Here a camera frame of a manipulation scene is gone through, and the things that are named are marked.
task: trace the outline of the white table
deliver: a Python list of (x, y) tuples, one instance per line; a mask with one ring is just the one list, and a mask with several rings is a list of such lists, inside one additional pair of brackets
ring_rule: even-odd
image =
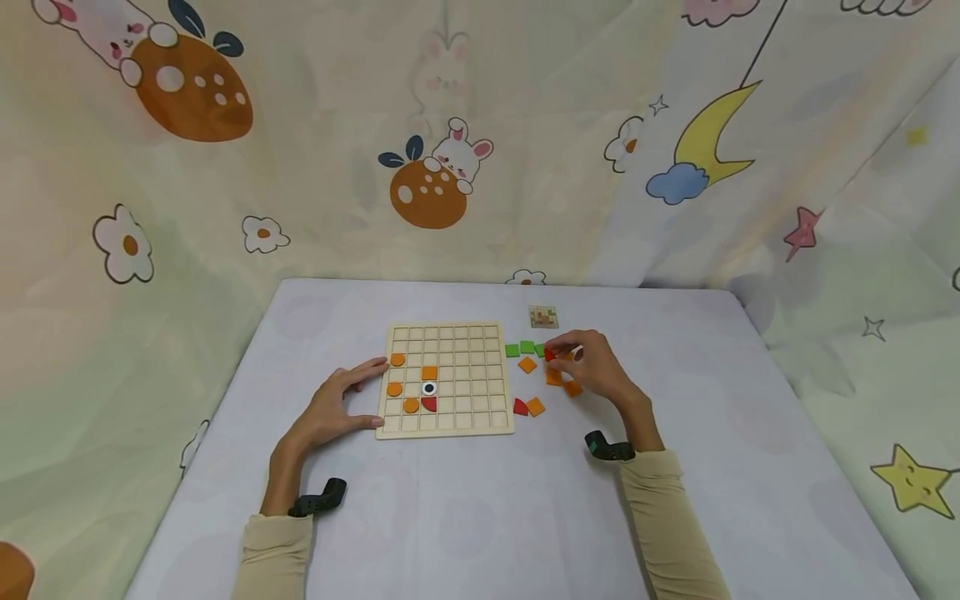
[[(227, 598), (276, 440), (335, 368), (385, 351), (391, 323), (499, 320), (507, 343), (604, 331), (654, 399), (686, 487), (739, 600), (916, 598), (735, 298), (720, 291), (289, 279), (256, 331), (128, 598)], [(623, 439), (609, 403), (567, 399), (511, 360), (513, 396), (546, 412), (512, 436), (325, 447), (305, 492), (348, 481), (317, 522), (308, 598), (645, 598), (615, 467), (592, 429)], [(375, 412), (379, 385), (349, 401)]]

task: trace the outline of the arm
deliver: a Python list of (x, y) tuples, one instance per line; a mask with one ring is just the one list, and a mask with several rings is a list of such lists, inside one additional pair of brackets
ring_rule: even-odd
[(243, 534), (243, 557), (233, 584), (233, 600), (301, 600), (306, 562), (313, 541), (313, 518), (287, 516), (300, 497), (300, 475), (310, 451), (358, 429), (374, 429), (380, 417), (350, 417), (343, 400), (359, 392), (363, 381), (387, 370), (386, 358), (375, 358), (346, 371), (338, 369), (313, 395), (309, 406), (277, 443), (270, 456), (270, 476), (260, 514), (250, 518)]
[(596, 331), (575, 330), (546, 346), (559, 355), (579, 347), (576, 360), (554, 360), (550, 366), (607, 398), (623, 419), (637, 455), (621, 465), (620, 479), (657, 599), (730, 600), (686, 497), (680, 463), (663, 446), (653, 404), (623, 371), (607, 338)]

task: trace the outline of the beige sleeve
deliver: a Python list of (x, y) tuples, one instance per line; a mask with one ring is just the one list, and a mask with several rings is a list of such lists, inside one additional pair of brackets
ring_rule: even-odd
[(302, 600), (312, 540), (312, 516), (251, 516), (232, 599)]
[(639, 452), (620, 479), (657, 600), (730, 600), (670, 450)]

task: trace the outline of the orange square piece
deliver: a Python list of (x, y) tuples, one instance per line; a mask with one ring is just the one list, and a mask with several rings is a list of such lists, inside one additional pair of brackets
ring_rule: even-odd
[(531, 372), (533, 372), (534, 369), (537, 368), (537, 363), (535, 363), (534, 361), (532, 361), (529, 356), (524, 356), (524, 357), (523, 357), (523, 360), (521, 360), (520, 362), (516, 363), (516, 365), (517, 365), (518, 367), (520, 367), (521, 369), (523, 369), (523, 372), (527, 373), (528, 375), (529, 375)]
[(560, 386), (564, 384), (564, 376), (556, 369), (546, 368), (546, 384)]
[(533, 398), (527, 401), (527, 410), (530, 411), (531, 417), (536, 417), (546, 409), (543, 408), (543, 402), (540, 402), (540, 399), (534, 396)]
[(584, 389), (576, 381), (567, 381), (564, 384), (564, 392), (570, 397), (577, 397), (584, 392)]

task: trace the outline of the person's left hand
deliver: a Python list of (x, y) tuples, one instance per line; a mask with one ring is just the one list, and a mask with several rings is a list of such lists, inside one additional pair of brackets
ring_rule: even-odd
[(303, 414), (290, 427), (288, 438), (314, 448), (351, 431), (376, 429), (381, 426), (383, 419), (377, 415), (348, 415), (344, 410), (344, 397), (347, 391), (359, 392), (363, 389), (364, 381), (383, 374), (389, 368), (387, 358), (380, 356), (349, 371), (334, 371), (313, 395)]

